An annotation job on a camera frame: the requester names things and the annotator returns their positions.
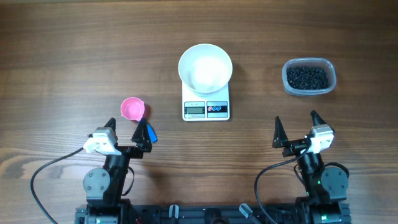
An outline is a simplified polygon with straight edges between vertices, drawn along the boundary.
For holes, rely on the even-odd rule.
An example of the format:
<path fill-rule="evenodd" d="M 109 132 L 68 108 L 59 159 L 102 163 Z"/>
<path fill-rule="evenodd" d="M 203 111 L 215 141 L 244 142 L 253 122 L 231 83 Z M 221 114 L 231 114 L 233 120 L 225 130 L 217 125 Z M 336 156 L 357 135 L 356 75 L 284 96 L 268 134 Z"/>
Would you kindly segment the pink scoop blue handle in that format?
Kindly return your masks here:
<path fill-rule="evenodd" d="M 142 118 L 146 118 L 145 103 L 136 97 L 126 98 L 121 104 L 121 116 L 139 123 Z M 146 120 L 146 129 L 151 143 L 156 143 L 158 141 L 157 135 L 148 120 Z"/>

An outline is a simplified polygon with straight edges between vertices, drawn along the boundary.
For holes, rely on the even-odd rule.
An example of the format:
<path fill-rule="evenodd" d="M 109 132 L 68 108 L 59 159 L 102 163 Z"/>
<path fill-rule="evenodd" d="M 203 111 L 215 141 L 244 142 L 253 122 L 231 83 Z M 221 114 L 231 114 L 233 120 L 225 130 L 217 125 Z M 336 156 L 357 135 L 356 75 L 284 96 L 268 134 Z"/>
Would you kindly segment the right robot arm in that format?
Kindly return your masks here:
<path fill-rule="evenodd" d="M 337 163 L 324 163 L 321 152 L 328 149 L 335 130 L 316 111 L 311 112 L 313 126 L 303 139 L 289 140 L 279 117 L 275 118 L 272 147 L 282 148 L 284 157 L 294 156 L 299 170 L 296 174 L 307 192 L 296 199 L 296 223 L 351 223 L 347 198 L 349 171 Z"/>

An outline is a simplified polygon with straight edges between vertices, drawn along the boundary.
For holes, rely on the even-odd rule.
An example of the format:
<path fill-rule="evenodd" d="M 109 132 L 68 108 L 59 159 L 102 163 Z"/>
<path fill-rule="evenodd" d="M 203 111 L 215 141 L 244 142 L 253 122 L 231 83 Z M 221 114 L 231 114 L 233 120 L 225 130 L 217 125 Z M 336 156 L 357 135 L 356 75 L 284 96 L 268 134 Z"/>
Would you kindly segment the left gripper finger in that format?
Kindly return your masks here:
<path fill-rule="evenodd" d="M 136 147 L 143 152 L 151 152 L 152 141 L 150 139 L 148 122 L 142 118 L 137 125 L 137 128 L 132 135 L 131 141 L 136 143 Z"/>
<path fill-rule="evenodd" d="M 104 125 L 104 128 L 116 132 L 116 119 L 115 118 L 110 118 L 108 122 Z"/>

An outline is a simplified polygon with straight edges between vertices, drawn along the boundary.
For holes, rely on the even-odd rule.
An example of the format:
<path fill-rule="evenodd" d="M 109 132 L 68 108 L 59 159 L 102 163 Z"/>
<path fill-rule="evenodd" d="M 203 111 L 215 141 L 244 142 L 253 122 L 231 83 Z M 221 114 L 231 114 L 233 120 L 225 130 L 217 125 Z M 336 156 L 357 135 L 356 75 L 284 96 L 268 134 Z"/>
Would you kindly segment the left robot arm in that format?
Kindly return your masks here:
<path fill-rule="evenodd" d="M 131 138 L 134 146 L 120 146 L 116 135 L 116 120 L 111 118 L 103 127 L 98 127 L 84 144 L 86 152 L 96 151 L 106 156 L 102 168 L 90 170 L 83 179 L 87 206 L 76 209 L 75 223 L 142 223 L 141 216 L 129 199 L 122 197 L 130 190 L 123 190 L 131 159 L 142 159 L 151 152 L 148 122 L 142 118 Z"/>

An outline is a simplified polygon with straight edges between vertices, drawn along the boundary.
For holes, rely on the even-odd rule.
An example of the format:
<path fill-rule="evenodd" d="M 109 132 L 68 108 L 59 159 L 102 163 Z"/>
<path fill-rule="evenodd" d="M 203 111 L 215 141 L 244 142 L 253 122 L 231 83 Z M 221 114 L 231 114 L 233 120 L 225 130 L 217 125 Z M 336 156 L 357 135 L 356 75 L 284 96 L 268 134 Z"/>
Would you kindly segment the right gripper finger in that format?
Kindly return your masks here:
<path fill-rule="evenodd" d="M 314 126 L 326 124 L 326 122 L 320 117 L 320 115 L 315 110 L 312 110 L 310 115 L 312 117 Z"/>
<path fill-rule="evenodd" d="M 282 122 L 278 116 L 275 117 L 275 130 L 274 130 L 274 138 L 272 142 L 273 148 L 282 148 L 288 144 L 288 137 L 285 133 Z"/>

